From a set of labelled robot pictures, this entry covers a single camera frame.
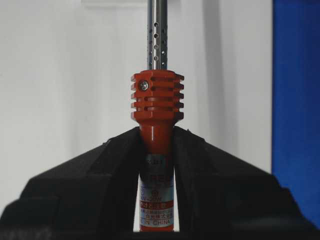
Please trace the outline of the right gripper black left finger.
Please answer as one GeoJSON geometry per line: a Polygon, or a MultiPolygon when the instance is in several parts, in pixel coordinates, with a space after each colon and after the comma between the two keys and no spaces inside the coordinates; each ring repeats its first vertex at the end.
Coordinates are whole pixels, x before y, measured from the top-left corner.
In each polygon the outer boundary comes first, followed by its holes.
{"type": "Polygon", "coordinates": [[[1,239],[111,240],[131,232],[143,157],[135,127],[31,178],[1,216],[1,239]]]}

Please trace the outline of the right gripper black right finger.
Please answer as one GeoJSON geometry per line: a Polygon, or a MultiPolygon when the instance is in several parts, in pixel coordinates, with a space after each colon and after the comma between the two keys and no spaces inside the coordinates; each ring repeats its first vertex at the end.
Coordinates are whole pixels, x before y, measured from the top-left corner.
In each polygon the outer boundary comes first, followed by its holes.
{"type": "Polygon", "coordinates": [[[172,144],[179,227],[189,239],[319,239],[272,174],[180,127],[172,144]]]}

